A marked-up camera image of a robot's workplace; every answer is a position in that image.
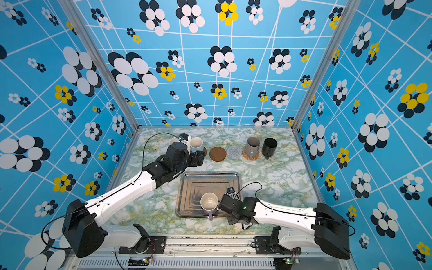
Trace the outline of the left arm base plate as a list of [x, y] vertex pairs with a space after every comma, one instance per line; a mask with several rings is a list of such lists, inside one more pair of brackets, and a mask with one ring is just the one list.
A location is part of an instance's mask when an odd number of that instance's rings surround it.
[[144, 242], [138, 243], [134, 247], [127, 248], [121, 246], [118, 250], [118, 253], [160, 255], [164, 254], [166, 244], [166, 236], [149, 236]]

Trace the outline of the white mug purple handle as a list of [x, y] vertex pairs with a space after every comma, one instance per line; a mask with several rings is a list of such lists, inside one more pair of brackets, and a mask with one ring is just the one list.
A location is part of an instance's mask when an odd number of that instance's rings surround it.
[[219, 206], [218, 196], [212, 192], [205, 193], [200, 199], [200, 206], [203, 213], [212, 221]]

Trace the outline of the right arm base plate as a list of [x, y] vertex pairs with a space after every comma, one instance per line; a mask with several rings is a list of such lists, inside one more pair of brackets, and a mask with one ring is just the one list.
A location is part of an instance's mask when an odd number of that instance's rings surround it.
[[288, 255], [295, 256], [301, 255], [301, 248], [287, 249], [277, 244], [275, 240], [272, 240], [270, 236], [256, 236], [250, 243], [250, 247], [253, 248], [257, 255]]

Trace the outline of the white speckled mug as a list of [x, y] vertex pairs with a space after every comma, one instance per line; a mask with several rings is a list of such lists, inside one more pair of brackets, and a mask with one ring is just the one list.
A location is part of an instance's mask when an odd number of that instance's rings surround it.
[[170, 144], [170, 145], [173, 145], [175, 142], [183, 143], [183, 141], [182, 141], [181, 139], [175, 137], [175, 138], [172, 138], [172, 139], [170, 140], [169, 144]]

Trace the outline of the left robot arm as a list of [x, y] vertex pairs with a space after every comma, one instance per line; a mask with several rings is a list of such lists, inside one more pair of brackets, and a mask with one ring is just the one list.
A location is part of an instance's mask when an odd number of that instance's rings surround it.
[[79, 258], [99, 249], [124, 247], [144, 253], [150, 236], [139, 224], [108, 226], [106, 222], [126, 205], [181, 175], [188, 167], [203, 164], [205, 152], [192, 152], [182, 142], [170, 145], [166, 154], [145, 165], [129, 181], [86, 202], [73, 201], [67, 207], [63, 235]]

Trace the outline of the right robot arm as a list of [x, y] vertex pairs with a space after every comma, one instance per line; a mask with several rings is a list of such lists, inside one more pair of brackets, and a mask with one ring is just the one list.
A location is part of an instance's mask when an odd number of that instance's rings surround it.
[[252, 197], [241, 201], [225, 194], [218, 209], [226, 213], [229, 225], [274, 225], [277, 244], [286, 249], [318, 247], [337, 259], [351, 257], [349, 222], [326, 204], [293, 208]]

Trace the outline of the grey metallic mug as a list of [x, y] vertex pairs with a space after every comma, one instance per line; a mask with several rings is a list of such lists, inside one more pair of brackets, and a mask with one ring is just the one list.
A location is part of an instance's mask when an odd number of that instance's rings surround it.
[[255, 151], [259, 150], [260, 145], [261, 145], [261, 141], [258, 138], [256, 138], [256, 137], [249, 137], [247, 139], [246, 147], [245, 147], [248, 155], [252, 156], [252, 152], [254, 150]]

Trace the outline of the grey silicone round coaster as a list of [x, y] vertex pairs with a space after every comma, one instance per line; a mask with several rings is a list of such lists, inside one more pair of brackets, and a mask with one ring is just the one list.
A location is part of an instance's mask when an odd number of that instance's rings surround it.
[[230, 146], [227, 148], [226, 154], [227, 154], [228, 158], [237, 160], [237, 159], [240, 159], [242, 157], [243, 150], [242, 150], [242, 148], [240, 148], [238, 146]]

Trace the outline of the black mug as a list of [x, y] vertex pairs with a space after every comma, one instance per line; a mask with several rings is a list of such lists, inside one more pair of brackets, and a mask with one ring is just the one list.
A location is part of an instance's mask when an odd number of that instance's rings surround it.
[[274, 138], [266, 138], [262, 147], [262, 155], [265, 159], [269, 159], [274, 156], [278, 142]]

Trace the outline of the white mug blue handle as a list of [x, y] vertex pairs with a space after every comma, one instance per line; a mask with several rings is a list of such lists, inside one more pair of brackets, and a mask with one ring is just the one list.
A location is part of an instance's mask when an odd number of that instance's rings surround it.
[[190, 151], [196, 153], [197, 151], [204, 151], [204, 141], [200, 137], [194, 137], [189, 140]]

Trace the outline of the woven rattan coaster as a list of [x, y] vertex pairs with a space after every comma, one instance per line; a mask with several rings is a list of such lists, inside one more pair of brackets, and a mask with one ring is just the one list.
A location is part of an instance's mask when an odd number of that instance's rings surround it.
[[243, 157], [247, 160], [256, 160], [259, 157], [259, 151], [253, 151], [252, 152], [252, 156], [249, 156], [246, 149], [243, 149], [243, 153], [242, 153]]

